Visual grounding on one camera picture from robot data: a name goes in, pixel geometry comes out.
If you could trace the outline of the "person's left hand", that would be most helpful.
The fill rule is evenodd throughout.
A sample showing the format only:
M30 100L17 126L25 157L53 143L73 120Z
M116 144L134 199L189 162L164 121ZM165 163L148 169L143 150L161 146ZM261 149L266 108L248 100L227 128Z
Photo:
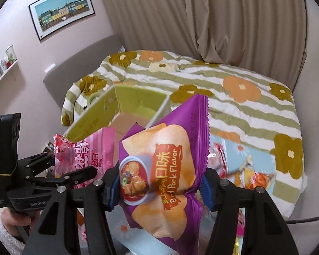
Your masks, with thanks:
M5 229L13 236L18 237L20 235L18 227L28 227L29 230L34 228L37 219L41 212L36 211L32 217L10 211L8 208L4 208L1 211L1 222Z

